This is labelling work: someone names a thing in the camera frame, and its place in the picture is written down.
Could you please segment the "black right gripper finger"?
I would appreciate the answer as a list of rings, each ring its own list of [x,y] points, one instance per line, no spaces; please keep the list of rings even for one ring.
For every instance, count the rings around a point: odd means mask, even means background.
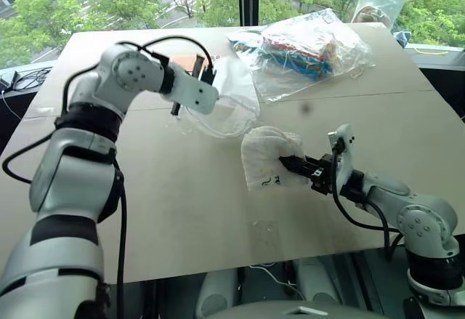
[[[298,157],[298,156],[281,156],[279,161],[287,169],[316,169],[320,166],[319,160],[311,158],[309,156]]]
[[[321,177],[323,174],[323,169],[319,166],[314,166],[312,164],[290,164],[286,166],[287,170],[298,174],[300,176],[306,177],[308,179],[314,179],[316,177]]]

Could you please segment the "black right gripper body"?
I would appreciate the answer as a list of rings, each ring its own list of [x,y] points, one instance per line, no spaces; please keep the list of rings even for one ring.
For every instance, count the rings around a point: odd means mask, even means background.
[[[307,161],[317,167],[310,178],[311,188],[323,195],[331,193],[332,155],[326,153],[320,159],[307,157]]]

